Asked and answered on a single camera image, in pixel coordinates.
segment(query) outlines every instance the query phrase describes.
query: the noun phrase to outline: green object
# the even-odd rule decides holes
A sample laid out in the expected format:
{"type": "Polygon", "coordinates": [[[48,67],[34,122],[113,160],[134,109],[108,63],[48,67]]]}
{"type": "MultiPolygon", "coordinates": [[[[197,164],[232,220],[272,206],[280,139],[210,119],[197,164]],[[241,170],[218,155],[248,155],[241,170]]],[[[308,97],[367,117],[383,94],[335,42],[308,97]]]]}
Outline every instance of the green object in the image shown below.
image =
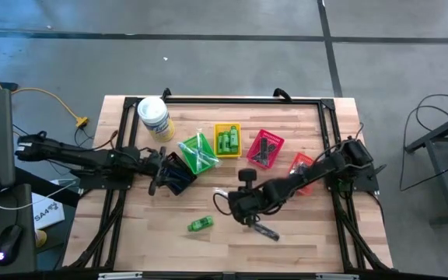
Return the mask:
{"type": "MultiPolygon", "coordinates": [[[[212,149],[212,147],[209,145],[207,138],[201,134],[201,145],[202,145],[202,152],[205,152],[207,155],[217,159],[217,156],[215,156],[214,150],[212,149]]],[[[197,149],[197,137],[196,135],[189,138],[188,140],[183,142],[188,148],[191,149],[197,149]]],[[[196,156],[194,156],[194,154],[181,149],[181,151],[183,152],[184,158],[186,159],[186,163],[188,164],[188,166],[191,168],[191,171],[193,171],[193,174],[200,174],[210,168],[212,168],[213,166],[216,165],[216,161],[213,160],[208,160],[208,159],[204,159],[205,162],[208,162],[210,164],[205,164],[202,163],[201,165],[201,169],[197,170],[196,168],[196,156]]]]}
{"type": "Polygon", "coordinates": [[[192,222],[189,226],[187,226],[187,230],[193,232],[193,231],[198,231],[198,230],[208,228],[209,226],[213,226],[213,225],[214,225],[214,220],[212,219],[212,217],[206,216],[202,219],[199,219],[198,221],[192,222]]]}
{"type": "Polygon", "coordinates": [[[232,153],[238,152],[238,146],[239,146],[239,140],[238,140],[238,130],[233,125],[231,127],[231,132],[229,133],[229,146],[231,147],[232,153]]]}
{"type": "Polygon", "coordinates": [[[224,132],[222,136],[222,153],[230,153],[231,146],[229,145],[229,132],[224,132]]]}
{"type": "Polygon", "coordinates": [[[219,136],[217,138],[217,153],[222,154],[222,132],[219,132],[219,136]]]}

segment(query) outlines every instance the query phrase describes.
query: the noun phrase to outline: wooden table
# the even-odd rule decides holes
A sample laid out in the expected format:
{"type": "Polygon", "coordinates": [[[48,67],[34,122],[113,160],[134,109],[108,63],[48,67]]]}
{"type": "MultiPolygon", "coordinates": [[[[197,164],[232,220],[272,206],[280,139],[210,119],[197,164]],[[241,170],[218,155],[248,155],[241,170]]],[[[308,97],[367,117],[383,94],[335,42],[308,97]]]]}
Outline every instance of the wooden table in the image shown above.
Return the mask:
{"type": "MultiPolygon", "coordinates": [[[[124,96],[105,96],[94,138],[94,146],[108,140],[118,129],[124,96]]],[[[335,99],[341,138],[355,135],[359,116],[352,98],[335,99]]],[[[262,216],[263,224],[281,235],[278,242],[221,215],[212,202],[213,187],[236,190],[238,170],[256,167],[245,158],[259,129],[264,128],[285,139],[272,169],[257,168],[257,182],[283,177],[297,152],[314,158],[323,151],[317,109],[308,105],[236,105],[236,104],[169,104],[176,134],[163,143],[167,152],[181,157],[177,142],[195,135],[197,128],[213,142],[213,125],[217,122],[240,122],[243,156],[224,159],[219,168],[201,174],[179,196],[166,187],[148,196],[150,178],[136,177],[128,191],[119,238],[115,270],[131,271],[249,271],[249,272],[336,272],[342,271],[337,230],[331,195],[321,182],[314,183],[313,193],[295,196],[282,210],[262,216]],[[215,225],[189,233],[187,225],[212,215],[215,225]]],[[[327,124],[332,136],[329,117],[327,124]]],[[[125,142],[130,127],[126,127],[125,142]]],[[[158,149],[142,122],[139,122],[138,148],[158,149]]],[[[75,214],[64,265],[72,263],[85,250],[100,224],[105,191],[91,191],[81,199],[75,214]]],[[[380,209],[371,196],[354,193],[359,231],[377,256],[392,266],[380,209]]],[[[103,250],[103,261],[108,246],[103,250]]],[[[352,263],[355,254],[348,238],[352,263]]]]}

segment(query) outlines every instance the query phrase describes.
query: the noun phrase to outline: gray floor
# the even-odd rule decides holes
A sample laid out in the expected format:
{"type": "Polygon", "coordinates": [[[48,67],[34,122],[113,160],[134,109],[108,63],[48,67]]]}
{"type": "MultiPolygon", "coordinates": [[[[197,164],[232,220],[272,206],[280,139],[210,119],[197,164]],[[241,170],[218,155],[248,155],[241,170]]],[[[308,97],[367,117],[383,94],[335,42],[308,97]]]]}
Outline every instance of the gray floor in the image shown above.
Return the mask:
{"type": "MultiPolygon", "coordinates": [[[[448,37],[448,1],[325,5],[334,36],[448,37]]],[[[0,29],[323,34],[315,0],[0,0],[0,29]]],[[[335,44],[334,53],[343,96],[356,98],[366,124],[366,144],[377,163],[388,164],[379,175],[380,198],[395,268],[448,276],[448,226],[428,224],[446,214],[436,182],[398,190],[405,118],[422,97],[448,93],[448,44],[335,44]]],[[[77,114],[91,118],[90,134],[106,94],[160,94],[170,87],[179,95],[269,96],[281,87],[293,96],[333,96],[324,43],[314,42],[0,38],[0,80],[57,93],[77,114]]],[[[429,103],[448,111],[448,99],[429,103]]],[[[20,93],[13,110],[14,122],[26,131],[46,130],[73,142],[74,119],[49,96],[20,93]]],[[[430,110],[422,111],[422,119],[432,127],[446,120],[430,110]]],[[[408,142],[423,133],[413,119],[408,142]]],[[[17,165],[47,179],[59,177],[48,163],[17,165]]],[[[404,186],[431,174],[428,156],[417,152],[408,156],[404,186]]]]}

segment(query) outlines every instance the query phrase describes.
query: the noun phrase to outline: red basket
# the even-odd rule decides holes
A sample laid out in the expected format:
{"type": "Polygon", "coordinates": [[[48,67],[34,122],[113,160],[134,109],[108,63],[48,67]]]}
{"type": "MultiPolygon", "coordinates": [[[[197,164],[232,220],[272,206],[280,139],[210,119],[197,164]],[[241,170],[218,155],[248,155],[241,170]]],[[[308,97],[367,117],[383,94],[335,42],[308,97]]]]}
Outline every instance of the red basket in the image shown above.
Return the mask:
{"type": "MultiPolygon", "coordinates": [[[[292,170],[296,167],[297,164],[299,163],[306,163],[307,166],[312,166],[313,160],[302,154],[301,152],[296,153],[295,159],[292,162],[292,165],[289,167],[289,172],[288,174],[290,174],[292,172],[292,170]]],[[[302,195],[310,195],[312,194],[312,186],[311,185],[306,185],[305,187],[297,190],[296,192],[302,195]]]]}
{"type": "Polygon", "coordinates": [[[258,135],[257,135],[257,137],[254,140],[254,143],[252,144],[252,146],[248,150],[247,159],[250,160],[252,163],[257,164],[258,166],[260,166],[262,168],[269,169],[274,164],[274,161],[276,160],[276,157],[278,156],[279,150],[281,150],[281,147],[283,146],[283,143],[285,143],[285,139],[283,139],[283,138],[281,138],[281,137],[279,137],[277,135],[273,135],[269,131],[265,131],[264,129],[261,129],[258,132],[258,135]],[[268,146],[269,145],[273,145],[273,144],[276,146],[274,151],[269,153],[268,165],[264,165],[262,163],[257,162],[256,160],[254,160],[254,157],[261,150],[261,139],[262,138],[266,138],[268,140],[268,146]]]}

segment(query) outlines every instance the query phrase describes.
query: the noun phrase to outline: white container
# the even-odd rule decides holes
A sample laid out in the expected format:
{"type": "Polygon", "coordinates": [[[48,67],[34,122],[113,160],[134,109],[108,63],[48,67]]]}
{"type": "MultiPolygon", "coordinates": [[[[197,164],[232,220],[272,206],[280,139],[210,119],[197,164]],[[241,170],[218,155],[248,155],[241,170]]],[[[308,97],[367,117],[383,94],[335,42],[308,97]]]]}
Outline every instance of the white container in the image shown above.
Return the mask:
{"type": "Polygon", "coordinates": [[[158,142],[167,142],[175,132],[167,106],[157,96],[146,97],[138,105],[138,114],[146,129],[158,142]]]}

